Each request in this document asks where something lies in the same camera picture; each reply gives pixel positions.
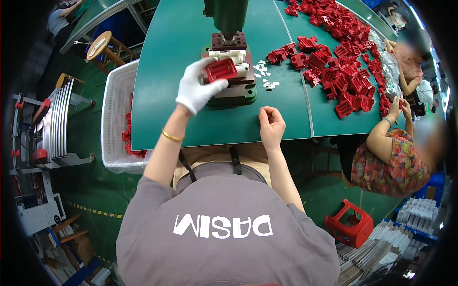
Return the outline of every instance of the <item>floral shirt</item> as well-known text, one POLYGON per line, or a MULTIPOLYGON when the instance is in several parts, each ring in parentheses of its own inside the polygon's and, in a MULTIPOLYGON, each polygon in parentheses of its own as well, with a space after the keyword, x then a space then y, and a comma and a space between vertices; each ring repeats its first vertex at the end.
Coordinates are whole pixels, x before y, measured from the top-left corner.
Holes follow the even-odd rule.
POLYGON ((409 196, 430 180, 431 167, 417 157, 407 132, 396 128, 386 136, 393 139, 390 164, 375 156, 364 143, 353 157, 351 183, 364 191, 390 197, 409 196))

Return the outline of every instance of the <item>pink shirt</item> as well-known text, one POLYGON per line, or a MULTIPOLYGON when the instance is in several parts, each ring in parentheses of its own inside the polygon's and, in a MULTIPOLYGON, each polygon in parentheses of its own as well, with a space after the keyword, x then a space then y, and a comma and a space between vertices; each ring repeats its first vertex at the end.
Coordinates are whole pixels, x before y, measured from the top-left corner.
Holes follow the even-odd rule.
POLYGON ((421 84, 423 71, 421 70, 420 64, 414 62, 413 58, 411 57, 412 53, 409 48, 403 44, 397 44, 394 47, 394 54, 396 55, 396 58, 401 65, 407 84, 409 84, 412 80, 415 80, 418 82, 418 84, 421 84))

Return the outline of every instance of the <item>gray t-shirt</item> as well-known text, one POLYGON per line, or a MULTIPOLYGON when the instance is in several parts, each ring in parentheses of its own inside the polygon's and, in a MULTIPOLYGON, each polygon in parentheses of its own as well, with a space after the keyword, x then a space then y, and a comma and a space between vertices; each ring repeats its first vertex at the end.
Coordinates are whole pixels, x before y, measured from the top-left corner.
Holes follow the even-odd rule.
POLYGON ((127 286, 337 283, 334 238, 264 183, 224 174, 180 195, 138 182, 116 241, 127 286))
POLYGON ((56 11, 52 12, 48 18, 48 30, 54 35, 54 37, 63 27, 68 25, 65 17, 60 16, 62 10, 63 9, 57 9, 56 11))

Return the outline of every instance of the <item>plastic bag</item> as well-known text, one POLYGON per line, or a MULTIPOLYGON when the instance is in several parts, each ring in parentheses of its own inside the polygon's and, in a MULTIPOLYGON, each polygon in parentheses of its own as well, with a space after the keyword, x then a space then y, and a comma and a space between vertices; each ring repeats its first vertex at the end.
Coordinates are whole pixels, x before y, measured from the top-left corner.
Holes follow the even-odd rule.
POLYGON ((374 30, 371 29, 369 32, 369 41, 374 42, 377 45, 377 50, 379 53, 381 53, 385 49, 385 41, 383 41, 375 32, 374 30))
POLYGON ((395 55, 385 51, 385 41, 383 41, 374 30, 369 32, 369 40, 377 45, 377 50, 380 53, 380 61, 382 63, 382 74, 386 80, 385 95, 393 101, 395 96, 401 97, 402 94, 401 88, 399 88, 398 59, 395 55))
POLYGON ((383 51, 380 53, 382 62, 382 74, 387 81, 385 83, 385 95, 393 101, 394 97, 401 97, 401 88, 399 87, 399 66, 398 59, 392 53, 383 51))

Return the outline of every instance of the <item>beige pants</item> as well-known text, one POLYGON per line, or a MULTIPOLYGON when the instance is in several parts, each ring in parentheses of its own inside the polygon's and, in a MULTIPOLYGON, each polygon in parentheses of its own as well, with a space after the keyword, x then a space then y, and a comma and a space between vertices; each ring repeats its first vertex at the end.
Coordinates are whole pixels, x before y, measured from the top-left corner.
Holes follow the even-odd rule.
MULTIPOLYGON (((185 155, 188 165, 191 169, 194 169, 208 162, 232 162, 229 152, 231 146, 232 145, 187 147, 181 150, 185 155)), ((236 144, 235 148, 239 154, 240 163, 257 170, 265 178, 267 184, 271 186, 267 153, 262 143, 236 144)), ((175 188, 178 181, 188 173, 188 170, 178 161, 173 177, 173 187, 175 188)))

